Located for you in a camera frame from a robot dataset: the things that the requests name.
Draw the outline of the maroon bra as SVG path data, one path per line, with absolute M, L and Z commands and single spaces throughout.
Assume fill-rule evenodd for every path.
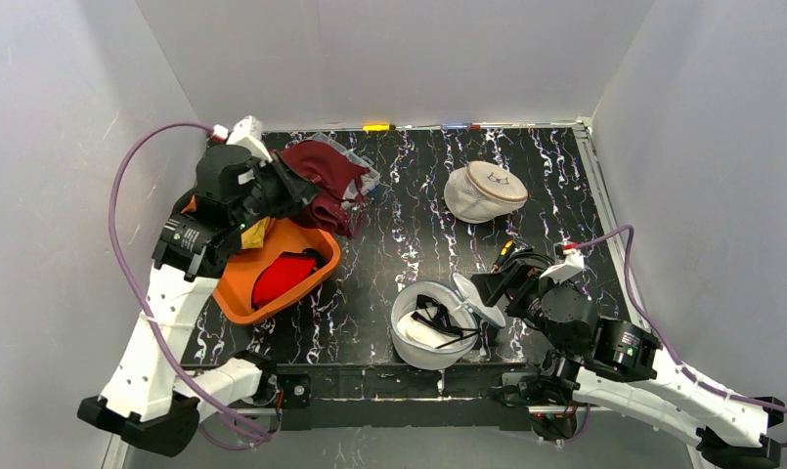
M 313 140 L 284 150 L 281 157 L 295 172 L 321 189 L 316 199 L 290 220 L 302 228 L 353 238 L 360 223 L 351 224 L 351 216 L 342 203 L 351 184 L 357 190 L 363 187 L 362 177 L 370 169 L 352 162 L 333 146 Z

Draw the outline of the white mesh bag blue trim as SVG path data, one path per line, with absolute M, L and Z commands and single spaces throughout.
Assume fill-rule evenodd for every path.
M 418 281 L 396 297 L 389 322 L 392 343 L 407 364 L 424 370 L 442 370 L 471 351 L 483 335 L 483 325 L 506 327 L 504 313 L 481 302 L 471 278 L 451 276 L 450 286 Z

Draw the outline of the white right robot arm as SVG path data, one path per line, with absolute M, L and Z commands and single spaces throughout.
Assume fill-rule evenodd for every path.
M 782 422 L 783 402 L 736 394 L 675 361 L 654 333 L 602 317 L 573 280 L 581 271 L 513 259 L 459 280 L 475 312 L 521 319 L 550 344 L 546 364 L 503 385 L 507 405 L 602 406 L 674 435 L 719 468 L 779 467 L 782 445 L 768 431 Z

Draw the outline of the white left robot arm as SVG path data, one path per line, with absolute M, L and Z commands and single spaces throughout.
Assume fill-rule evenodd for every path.
M 261 161 L 241 146 L 208 149 L 195 186 L 173 208 L 153 250 L 147 288 L 130 287 L 141 310 L 111 379 L 83 400 L 78 417 L 126 444 L 164 456 L 181 453 L 200 424 L 233 403 L 256 396 L 264 358 L 240 353 L 191 376 L 181 359 L 197 317 L 215 292 L 242 234 L 265 218 L 288 218 L 318 187 L 277 154 Z

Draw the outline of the red mesh bag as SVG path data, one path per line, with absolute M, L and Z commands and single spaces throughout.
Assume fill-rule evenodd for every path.
M 326 265 L 322 254 L 306 248 L 301 252 L 285 251 L 279 255 L 253 283 L 250 304 L 254 311 L 284 309 L 280 298 Z

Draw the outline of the white mesh bag beige trim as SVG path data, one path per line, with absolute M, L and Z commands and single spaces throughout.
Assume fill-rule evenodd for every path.
M 450 174 L 443 196 L 457 219 L 482 224 L 522 208 L 529 192 L 508 170 L 486 161 L 472 161 Z

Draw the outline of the black yellow screwdriver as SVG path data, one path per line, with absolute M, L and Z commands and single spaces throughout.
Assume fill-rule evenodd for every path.
M 513 252 L 516 250 L 516 243 L 514 240 L 508 241 L 500 250 L 500 253 L 493 263 L 493 272 L 498 272 L 503 265 L 507 262 Z

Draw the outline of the yellow cloth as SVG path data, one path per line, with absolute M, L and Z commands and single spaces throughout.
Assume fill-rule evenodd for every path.
M 266 217 L 244 230 L 240 235 L 241 249 L 251 250 L 262 248 L 272 224 L 273 219 Z

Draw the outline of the orange plastic basin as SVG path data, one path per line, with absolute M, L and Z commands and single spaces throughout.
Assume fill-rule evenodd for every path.
M 231 229 L 236 249 L 214 290 L 213 302 L 238 325 L 262 323 L 299 302 L 327 280 L 340 262 L 333 234 L 304 228 L 289 219 L 255 221 L 233 206 L 227 217 L 211 219 Z

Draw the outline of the yellow marker on wall edge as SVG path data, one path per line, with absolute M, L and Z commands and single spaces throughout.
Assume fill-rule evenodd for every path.
M 391 130 L 395 130 L 396 127 L 389 123 L 383 124 L 366 124 L 362 126 L 362 130 L 365 132 L 388 132 Z

